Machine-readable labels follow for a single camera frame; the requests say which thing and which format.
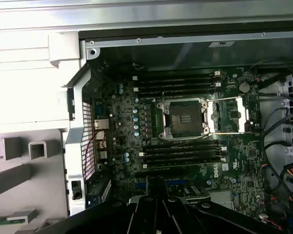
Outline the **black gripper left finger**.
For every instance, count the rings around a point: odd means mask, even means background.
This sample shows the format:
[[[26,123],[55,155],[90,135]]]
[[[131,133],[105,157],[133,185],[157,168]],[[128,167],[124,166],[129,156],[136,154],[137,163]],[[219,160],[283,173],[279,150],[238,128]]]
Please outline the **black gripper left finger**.
[[[147,177],[146,194],[125,203],[112,199],[55,224],[38,234],[154,234],[159,198],[159,177]]]

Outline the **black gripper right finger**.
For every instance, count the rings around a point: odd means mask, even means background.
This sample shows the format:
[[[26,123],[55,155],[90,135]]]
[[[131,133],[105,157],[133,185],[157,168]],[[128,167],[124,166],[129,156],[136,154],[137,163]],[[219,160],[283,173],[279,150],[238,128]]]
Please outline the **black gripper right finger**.
[[[272,225],[211,201],[188,205],[176,196],[169,196],[164,179],[156,177],[156,192],[167,212],[168,230],[174,234],[281,234]]]

